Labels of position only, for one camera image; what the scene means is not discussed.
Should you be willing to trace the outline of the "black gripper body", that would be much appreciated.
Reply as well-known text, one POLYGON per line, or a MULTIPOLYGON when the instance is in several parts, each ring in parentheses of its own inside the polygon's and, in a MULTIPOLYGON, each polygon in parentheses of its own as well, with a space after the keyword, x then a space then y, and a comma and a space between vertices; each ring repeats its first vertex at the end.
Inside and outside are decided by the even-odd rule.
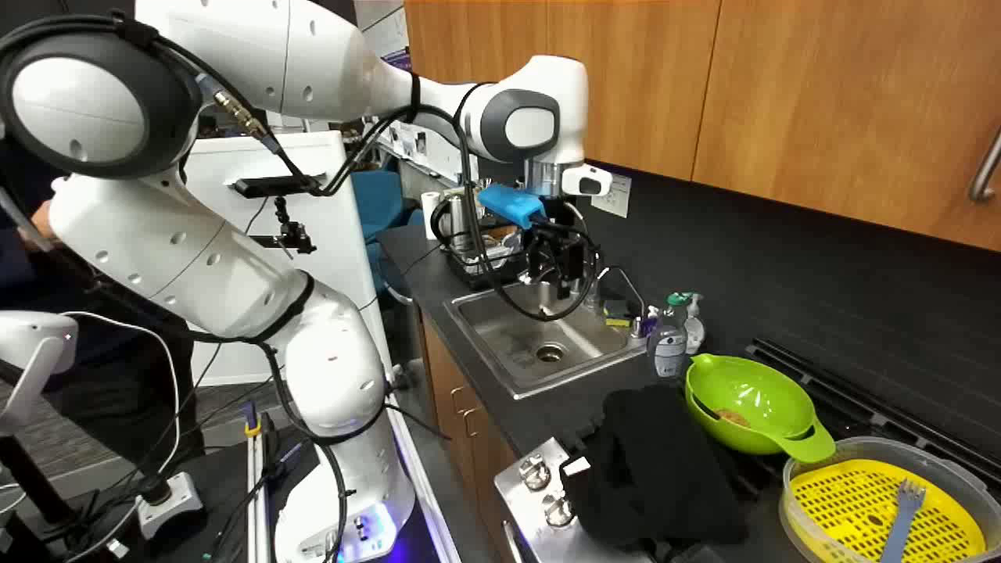
POLYGON ((566 313, 586 276, 586 239, 571 227, 538 227, 529 231, 529 280, 540 313, 566 313))

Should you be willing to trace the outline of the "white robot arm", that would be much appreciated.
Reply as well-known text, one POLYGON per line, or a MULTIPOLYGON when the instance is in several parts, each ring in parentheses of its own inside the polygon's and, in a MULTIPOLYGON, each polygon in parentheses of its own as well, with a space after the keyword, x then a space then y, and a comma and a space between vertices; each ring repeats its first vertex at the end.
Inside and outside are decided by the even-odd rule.
POLYGON ((5 36, 5 127, 52 167, 52 231, 147 304, 285 360, 307 428, 366 431, 382 417, 378 352, 359 310, 273 257, 196 199, 185 171, 196 119, 230 109, 264 150, 264 122, 427 116, 464 162, 544 167, 563 185, 586 162, 587 69, 536 54, 498 82, 447 84, 385 62, 315 0, 134 0, 5 36))

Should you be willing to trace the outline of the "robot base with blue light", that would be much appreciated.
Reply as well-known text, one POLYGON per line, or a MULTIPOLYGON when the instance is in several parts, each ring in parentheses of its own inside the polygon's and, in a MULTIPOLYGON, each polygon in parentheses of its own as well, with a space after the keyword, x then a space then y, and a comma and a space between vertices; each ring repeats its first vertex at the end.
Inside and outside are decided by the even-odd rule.
POLYGON ((429 480, 396 412, 304 420, 307 473, 276 520, 276 563, 378 563, 396 555, 429 480))

